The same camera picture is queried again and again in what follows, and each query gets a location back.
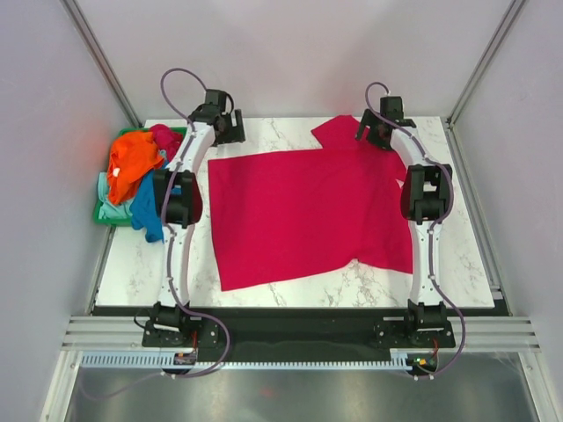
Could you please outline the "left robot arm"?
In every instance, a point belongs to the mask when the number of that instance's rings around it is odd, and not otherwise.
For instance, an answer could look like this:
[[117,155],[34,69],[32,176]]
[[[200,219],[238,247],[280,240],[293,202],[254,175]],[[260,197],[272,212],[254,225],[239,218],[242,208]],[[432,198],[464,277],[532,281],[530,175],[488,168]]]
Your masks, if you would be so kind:
[[245,141],[242,112],[226,91],[208,89],[204,102],[188,116],[184,139],[169,164],[153,173],[157,212],[164,233],[163,281],[157,303],[187,306],[187,269],[194,226],[203,201],[197,172],[212,147]]

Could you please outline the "orange t shirt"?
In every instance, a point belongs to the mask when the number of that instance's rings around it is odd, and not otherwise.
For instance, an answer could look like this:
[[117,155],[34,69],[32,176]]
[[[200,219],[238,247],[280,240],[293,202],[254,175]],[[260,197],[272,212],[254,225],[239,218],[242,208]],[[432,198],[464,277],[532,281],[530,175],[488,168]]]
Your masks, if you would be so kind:
[[132,131],[112,144],[106,181],[108,199],[114,205],[135,197],[143,177],[165,162],[151,132]]

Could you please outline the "green plastic basket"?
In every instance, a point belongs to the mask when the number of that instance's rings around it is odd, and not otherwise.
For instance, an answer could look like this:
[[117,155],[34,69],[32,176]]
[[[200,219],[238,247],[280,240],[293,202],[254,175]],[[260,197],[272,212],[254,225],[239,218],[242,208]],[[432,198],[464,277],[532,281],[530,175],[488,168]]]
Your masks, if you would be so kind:
[[133,200],[145,176],[175,156],[184,139],[183,127],[156,124],[148,129],[124,129],[109,150],[107,171],[99,174],[93,220],[127,226]]

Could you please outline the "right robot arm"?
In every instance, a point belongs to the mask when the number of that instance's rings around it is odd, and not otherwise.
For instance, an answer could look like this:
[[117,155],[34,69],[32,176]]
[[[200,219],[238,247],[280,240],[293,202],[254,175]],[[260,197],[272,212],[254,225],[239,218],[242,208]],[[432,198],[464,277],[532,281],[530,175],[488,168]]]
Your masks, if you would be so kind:
[[406,167],[400,213],[413,243],[413,285],[402,331],[409,344],[423,346],[447,325],[440,288],[439,241],[442,223],[453,206],[452,170],[438,163],[422,145],[413,120],[404,115],[400,96],[381,97],[377,112],[367,105],[355,137],[365,137],[375,147],[397,153]]

